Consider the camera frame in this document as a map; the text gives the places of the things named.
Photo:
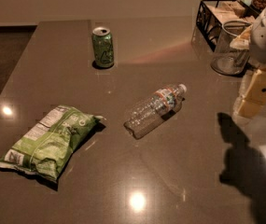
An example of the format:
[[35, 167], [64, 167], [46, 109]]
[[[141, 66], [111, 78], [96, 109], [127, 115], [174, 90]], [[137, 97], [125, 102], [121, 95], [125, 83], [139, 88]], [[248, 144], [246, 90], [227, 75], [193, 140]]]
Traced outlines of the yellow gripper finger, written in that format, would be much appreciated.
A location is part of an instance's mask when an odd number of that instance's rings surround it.
[[266, 65], [247, 70], [234, 103], [236, 116], [252, 119], [266, 105]]

